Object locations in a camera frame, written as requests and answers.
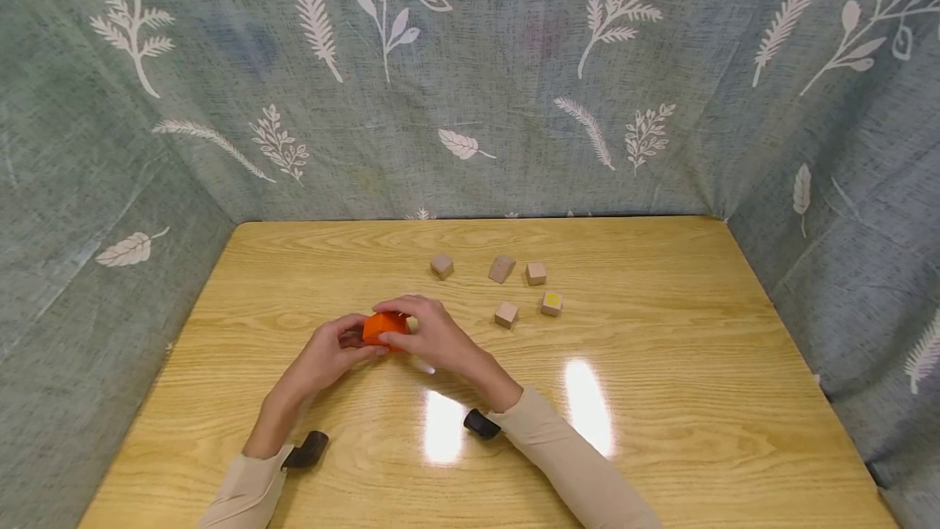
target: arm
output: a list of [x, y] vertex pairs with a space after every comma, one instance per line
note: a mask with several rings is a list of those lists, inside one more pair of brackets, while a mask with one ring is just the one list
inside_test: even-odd
[[347, 336], [347, 331], [362, 326], [363, 320], [362, 314], [348, 314], [317, 328], [261, 404], [255, 427], [241, 455], [228, 468], [199, 529], [268, 526], [284, 487], [286, 473], [281, 465], [293, 450], [288, 438], [297, 420], [316, 393], [346, 370], [388, 351], [376, 345], [345, 350], [357, 345], [357, 339]]
[[493, 410], [489, 417], [542, 470], [585, 527], [661, 527], [654, 511], [618, 469], [559, 417], [534, 388], [523, 389], [493, 356], [478, 348], [441, 302], [408, 295], [382, 302], [375, 310], [400, 311], [419, 320], [414, 335], [390, 332], [383, 338], [474, 386]]

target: cloth wall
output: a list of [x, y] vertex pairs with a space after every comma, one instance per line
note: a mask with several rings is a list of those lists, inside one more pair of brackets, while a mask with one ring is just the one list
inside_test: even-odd
[[[936, 527], [938, 13], [940, 0], [0, 1], [0, 397], [16, 413], [0, 422], [0, 475], [21, 478], [0, 511], [10, 529], [73, 526], [234, 224], [711, 214], [899, 521]], [[122, 409], [88, 424], [116, 381]], [[68, 398], [82, 423], [50, 425], [62, 411], [36, 397], [64, 389], [83, 393]], [[51, 470], [26, 462], [63, 438], [86, 467], [55, 468], [49, 506]]]

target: table surface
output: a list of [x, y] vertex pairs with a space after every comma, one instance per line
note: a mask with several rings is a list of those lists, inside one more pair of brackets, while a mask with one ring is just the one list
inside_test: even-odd
[[[519, 262], [502, 286], [497, 253]], [[527, 286], [527, 261], [545, 286]], [[560, 318], [538, 311], [549, 290]], [[728, 228], [682, 217], [240, 226], [80, 528], [195, 527], [314, 327], [402, 293], [444, 300], [666, 527], [895, 527]], [[512, 331], [494, 324], [503, 300]], [[576, 527], [505, 437], [463, 429], [472, 407], [406, 355], [353, 371], [299, 426], [330, 444], [290, 475], [271, 527]]]

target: person's right hand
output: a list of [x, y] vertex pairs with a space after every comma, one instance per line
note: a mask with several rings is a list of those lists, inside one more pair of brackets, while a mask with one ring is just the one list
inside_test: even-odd
[[398, 296], [397, 299], [379, 302], [372, 310], [376, 313], [406, 313], [416, 318], [417, 330], [413, 335], [390, 331], [383, 333], [379, 338], [422, 358], [435, 368], [463, 374], [462, 370], [486, 355], [454, 322], [439, 300], [406, 294]]

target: orange block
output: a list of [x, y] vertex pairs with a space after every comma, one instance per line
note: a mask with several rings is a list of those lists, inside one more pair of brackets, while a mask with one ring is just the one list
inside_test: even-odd
[[366, 345], [384, 345], [390, 351], [402, 351], [386, 344], [379, 336], [384, 332], [396, 331], [408, 335], [408, 315], [402, 313], [376, 313], [366, 319], [362, 328], [362, 341]]

